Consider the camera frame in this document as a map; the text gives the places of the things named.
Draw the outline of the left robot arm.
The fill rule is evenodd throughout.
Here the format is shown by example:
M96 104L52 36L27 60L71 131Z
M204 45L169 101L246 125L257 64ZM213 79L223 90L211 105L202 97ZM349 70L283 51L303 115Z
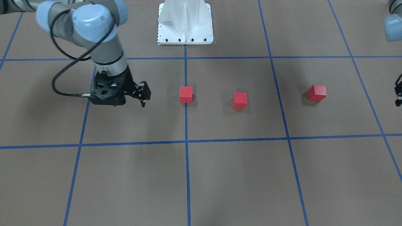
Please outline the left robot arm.
M388 42L396 42L402 40L402 1L391 0L388 11L389 17L383 20L384 32ZM400 107L402 104L402 83L400 74L395 82L394 91L397 95L395 104Z

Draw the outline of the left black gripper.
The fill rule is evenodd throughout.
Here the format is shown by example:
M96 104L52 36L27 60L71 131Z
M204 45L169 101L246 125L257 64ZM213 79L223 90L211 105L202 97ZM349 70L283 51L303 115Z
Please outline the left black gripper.
M400 107L402 105L402 74L400 74L395 82L395 93L397 95L397 99L395 100L396 107Z

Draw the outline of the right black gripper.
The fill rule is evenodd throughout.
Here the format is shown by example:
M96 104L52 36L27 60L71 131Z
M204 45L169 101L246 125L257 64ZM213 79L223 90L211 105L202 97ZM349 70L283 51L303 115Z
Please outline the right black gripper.
M116 75L108 76L106 72L97 72L94 78L94 100L95 101L125 101L125 91L133 91L134 97L138 99L144 108L148 101L144 86L146 81L135 83L129 67Z

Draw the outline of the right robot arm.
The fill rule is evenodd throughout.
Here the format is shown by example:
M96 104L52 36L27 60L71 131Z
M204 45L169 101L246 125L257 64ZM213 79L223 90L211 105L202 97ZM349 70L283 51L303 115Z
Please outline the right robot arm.
M52 79L53 91L62 96L88 98L95 105L119 106L126 96L145 107L151 91L147 82L135 83L118 36L128 20L123 0L2 0L1 14L35 13L39 27L55 47L72 59ZM56 80L78 62L92 60L96 75L89 93L65 93Z

